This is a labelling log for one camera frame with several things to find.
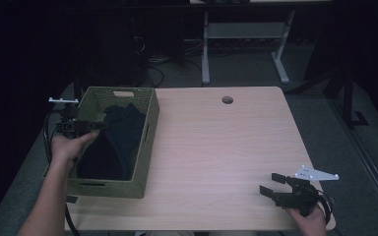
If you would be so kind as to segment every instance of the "table top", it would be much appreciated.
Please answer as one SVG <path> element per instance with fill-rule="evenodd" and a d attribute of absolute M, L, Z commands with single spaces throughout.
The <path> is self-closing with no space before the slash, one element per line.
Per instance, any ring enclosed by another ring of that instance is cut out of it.
<path fill-rule="evenodd" d="M 222 98 L 233 102 L 224 104 Z M 259 186 L 312 167 L 279 88 L 158 88 L 160 113 L 143 199 L 79 196 L 80 230 L 287 230 L 293 221 Z M 318 182 L 313 185 L 321 190 Z M 332 219 L 328 229 L 335 226 Z"/>

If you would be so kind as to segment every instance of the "olive green basket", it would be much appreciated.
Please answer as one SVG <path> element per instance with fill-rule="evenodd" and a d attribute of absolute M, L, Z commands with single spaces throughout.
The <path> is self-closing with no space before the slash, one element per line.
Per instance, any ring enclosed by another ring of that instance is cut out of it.
<path fill-rule="evenodd" d="M 128 181 L 82 179 L 72 169 L 68 181 L 68 194 L 112 198 L 141 199 L 146 190 L 150 159 L 158 123 L 158 98 L 154 88 L 89 87 L 79 104 L 78 120 L 103 121 L 105 108 L 111 105 L 127 106 L 133 103 L 146 114 L 140 144 L 131 155 L 132 178 Z"/>

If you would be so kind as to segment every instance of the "human hand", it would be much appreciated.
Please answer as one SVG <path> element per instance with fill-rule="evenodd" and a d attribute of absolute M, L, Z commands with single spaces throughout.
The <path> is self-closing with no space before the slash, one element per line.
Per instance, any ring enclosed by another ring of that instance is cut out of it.
<path fill-rule="evenodd" d="M 68 170 L 75 164 L 74 159 L 82 155 L 83 146 L 86 142 L 96 138 L 96 133 L 87 133 L 76 139 L 69 140 L 63 136 L 56 136 L 51 141 L 52 165 L 66 165 Z"/>
<path fill-rule="evenodd" d="M 285 208 L 287 214 L 296 222 L 303 236 L 326 236 L 324 211 L 318 205 L 310 209 L 309 215 L 303 217 L 297 208 Z"/>

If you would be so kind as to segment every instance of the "white bracket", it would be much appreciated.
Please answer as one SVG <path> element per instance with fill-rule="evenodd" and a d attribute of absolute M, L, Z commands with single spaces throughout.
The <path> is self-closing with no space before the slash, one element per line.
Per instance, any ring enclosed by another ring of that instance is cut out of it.
<path fill-rule="evenodd" d="M 307 168 L 304 165 L 294 174 L 295 178 L 312 181 L 339 180 L 338 174 L 329 174 L 319 170 Z"/>
<path fill-rule="evenodd" d="M 63 98 L 60 98 L 60 99 L 53 99 L 53 97 L 48 98 L 48 101 L 49 101 L 49 102 L 53 102 L 53 103 L 79 103 L 79 100 L 78 100 L 78 99 L 74 99 L 74 100 L 65 100 L 65 99 L 63 99 Z"/>

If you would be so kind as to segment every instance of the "black cloth in basket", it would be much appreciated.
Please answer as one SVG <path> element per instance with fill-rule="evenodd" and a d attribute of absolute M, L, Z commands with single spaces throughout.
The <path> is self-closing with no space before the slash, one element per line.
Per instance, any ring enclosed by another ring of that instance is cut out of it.
<path fill-rule="evenodd" d="M 131 152 L 140 143 L 146 115 L 134 104 L 109 106 L 104 110 L 107 130 L 101 130 L 88 146 L 77 166 L 84 179 L 130 180 Z"/>

